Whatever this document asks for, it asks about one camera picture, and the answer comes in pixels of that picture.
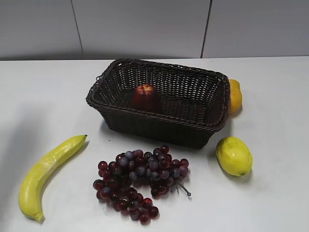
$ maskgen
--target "white tile wall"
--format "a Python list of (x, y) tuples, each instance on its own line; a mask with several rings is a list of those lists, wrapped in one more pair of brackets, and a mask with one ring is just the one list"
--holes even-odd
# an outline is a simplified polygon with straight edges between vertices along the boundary
[(199, 58), (210, 0), (73, 0), (86, 59)]
[(70, 0), (0, 0), (0, 60), (82, 57)]
[(205, 58), (309, 55), (309, 0), (213, 0)]

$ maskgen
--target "apple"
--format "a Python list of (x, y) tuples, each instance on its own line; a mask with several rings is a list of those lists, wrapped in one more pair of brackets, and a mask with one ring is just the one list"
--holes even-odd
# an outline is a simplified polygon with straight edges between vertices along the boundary
[(152, 85), (140, 85), (134, 90), (131, 100), (131, 107), (136, 110), (160, 113), (161, 98)]

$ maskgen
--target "yellow banana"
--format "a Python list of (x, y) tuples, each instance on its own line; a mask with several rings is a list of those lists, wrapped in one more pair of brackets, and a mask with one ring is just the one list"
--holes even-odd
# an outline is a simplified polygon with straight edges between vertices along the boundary
[(64, 141), (43, 156), (27, 173), (19, 191), (18, 203), (21, 212), (40, 222), (42, 212), (42, 188), (51, 174), (83, 146), (87, 135), (78, 135)]

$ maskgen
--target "table surface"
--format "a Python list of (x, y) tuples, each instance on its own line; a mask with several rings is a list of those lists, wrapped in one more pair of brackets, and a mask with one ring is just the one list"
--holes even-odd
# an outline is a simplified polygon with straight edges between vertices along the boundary
[[(309, 231), (309, 57), (157, 60), (215, 70), (239, 80), (243, 109), (202, 150), (170, 145), (188, 158), (192, 192), (154, 200), (160, 218), (147, 226), (100, 204), (92, 183), (100, 160), (153, 150), (158, 141), (109, 130), (85, 97), (111, 60), (0, 62), (0, 231)], [(86, 149), (53, 175), (43, 197), (46, 220), (26, 218), (18, 193), (27, 171), (65, 139), (88, 134)], [(214, 155), (226, 136), (242, 139), (253, 172), (225, 174)], [(150, 196), (149, 188), (139, 191)]]

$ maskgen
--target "brown wicker basket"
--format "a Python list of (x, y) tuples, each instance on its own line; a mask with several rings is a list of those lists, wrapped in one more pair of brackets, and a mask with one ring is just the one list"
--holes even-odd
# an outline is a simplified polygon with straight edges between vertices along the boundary
[[(160, 94), (162, 114), (130, 108), (135, 87), (146, 83)], [(111, 130), (202, 148), (225, 125), (230, 84), (219, 72), (118, 59), (97, 77), (86, 101), (100, 112)]]

